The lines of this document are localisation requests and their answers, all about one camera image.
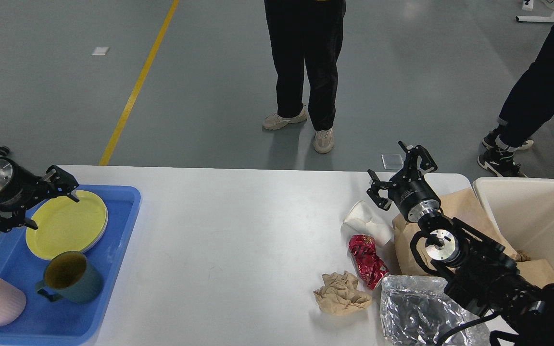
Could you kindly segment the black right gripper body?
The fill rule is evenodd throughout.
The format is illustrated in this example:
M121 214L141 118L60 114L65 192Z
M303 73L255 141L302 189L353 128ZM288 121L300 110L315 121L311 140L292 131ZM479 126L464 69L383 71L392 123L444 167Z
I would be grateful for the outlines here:
M396 205L405 221L417 223L425 215L440 213L441 199L424 177L406 179L396 174L389 182L388 197Z

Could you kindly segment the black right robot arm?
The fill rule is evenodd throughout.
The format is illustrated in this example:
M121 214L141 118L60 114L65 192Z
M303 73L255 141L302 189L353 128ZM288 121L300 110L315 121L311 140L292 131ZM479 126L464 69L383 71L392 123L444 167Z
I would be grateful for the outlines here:
M418 225L410 241L415 261L424 272L444 278L444 293L478 317L444 333L437 345L464 329L502 317L514 333L492 331L491 345L506 340L516 346L554 346L554 284L543 288L530 284L516 261L504 253L504 246L446 216L424 178L437 170L437 164L423 146L398 144L406 153L403 167L387 181L369 170L367 194L381 210L394 204L405 221Z

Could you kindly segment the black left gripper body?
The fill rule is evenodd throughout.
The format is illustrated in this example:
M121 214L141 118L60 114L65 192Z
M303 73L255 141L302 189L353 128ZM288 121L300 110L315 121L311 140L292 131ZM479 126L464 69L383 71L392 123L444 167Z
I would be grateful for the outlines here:
M0 210L30 209L48 199L45 182L9 159L0 159Z

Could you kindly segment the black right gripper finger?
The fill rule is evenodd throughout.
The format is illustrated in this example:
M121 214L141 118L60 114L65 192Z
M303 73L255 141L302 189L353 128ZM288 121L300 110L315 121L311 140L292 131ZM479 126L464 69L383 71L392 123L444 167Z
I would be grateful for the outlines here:
M387 197L381 197L379 192L392 189L393 182L380 180L377 173L373 170L367 170L367 173L371 178L370 187L366 191L367 195L378 208L384 211L389 210L392 205L392 200Z
M398 141L398 144L406 153L403 167L398 171L399 179L423 180L425 174L437 171L438 165L425 147L406 145L402 141Z

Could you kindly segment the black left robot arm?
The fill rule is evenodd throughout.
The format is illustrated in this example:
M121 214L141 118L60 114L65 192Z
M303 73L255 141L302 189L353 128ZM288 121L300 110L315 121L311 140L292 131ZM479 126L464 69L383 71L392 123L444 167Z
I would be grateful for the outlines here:
M8 158L8 147L0 146L0 232L17 227L38 229L26 211L45 200L66 196L79 202L77 180L59 166L50 166L39 176Z

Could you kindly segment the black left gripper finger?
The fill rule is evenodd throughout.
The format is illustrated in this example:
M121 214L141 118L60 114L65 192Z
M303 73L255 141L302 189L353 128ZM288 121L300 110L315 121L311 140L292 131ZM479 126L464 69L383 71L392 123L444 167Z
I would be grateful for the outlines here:
M61 167L50 166L42 176L41 181L45 184L45 198L53 199L65 196L73 202L80 201L76 195L76 190L79 187L78 181L71 173Z
M13 228L22 226L37 230L39 228L37 222L27 218L26 211L27 209L20 208L18 210L13 210L9 216L5 217L0 210L0 232L8 233Z

